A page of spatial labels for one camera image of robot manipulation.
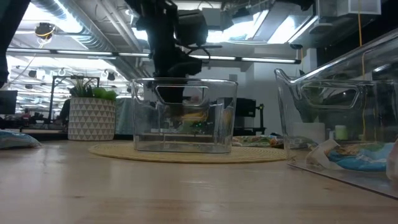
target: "woven placemat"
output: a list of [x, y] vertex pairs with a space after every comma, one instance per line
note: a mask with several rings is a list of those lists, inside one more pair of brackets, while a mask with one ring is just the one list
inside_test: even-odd
[[177, 162], [196, 164], [233, 164], [251, 162], [273, 162], [286, 159], [283, 149], [260, 147], [232, 147], [229, 154], [141, 152], [134, 150], [133, 143], [99, 144], [89, 148], [99, 156], [149, 162]]

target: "desk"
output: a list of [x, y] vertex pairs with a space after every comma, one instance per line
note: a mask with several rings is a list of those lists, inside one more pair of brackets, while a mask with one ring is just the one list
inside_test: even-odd
[[0, 151], [1, 223], [398, 221], [398, 201], [285, 162], [136, 162], [90, 154], [94, 144]]

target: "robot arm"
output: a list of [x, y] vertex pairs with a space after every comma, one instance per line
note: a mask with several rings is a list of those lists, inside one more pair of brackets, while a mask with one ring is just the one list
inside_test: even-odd
[[139, 14], [137, 29], [145, 30], [155, 77], [179, 77], [201, 72], [202, 61], [184, 53], [181, 45], [203, 45], [208, 35], [207, 25], [199, 10], [178, 13], [171, 0], [125, 0]]

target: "clear plastic bin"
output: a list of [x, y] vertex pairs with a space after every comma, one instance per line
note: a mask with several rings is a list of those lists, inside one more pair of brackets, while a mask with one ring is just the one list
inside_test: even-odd
[[397, 51], [394, 30], [298, 79], [275, 70], [290, 165], [398, 198]]
[[136, 150], [231, 152], [236, 82], [143, 78], [132, 89]]

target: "black monitor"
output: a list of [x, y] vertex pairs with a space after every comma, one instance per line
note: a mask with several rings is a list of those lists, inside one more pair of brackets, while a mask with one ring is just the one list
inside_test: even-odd
[[0, 114], [15, 114], [17, 106], [16, 90], [1, 90], [0, 91]]

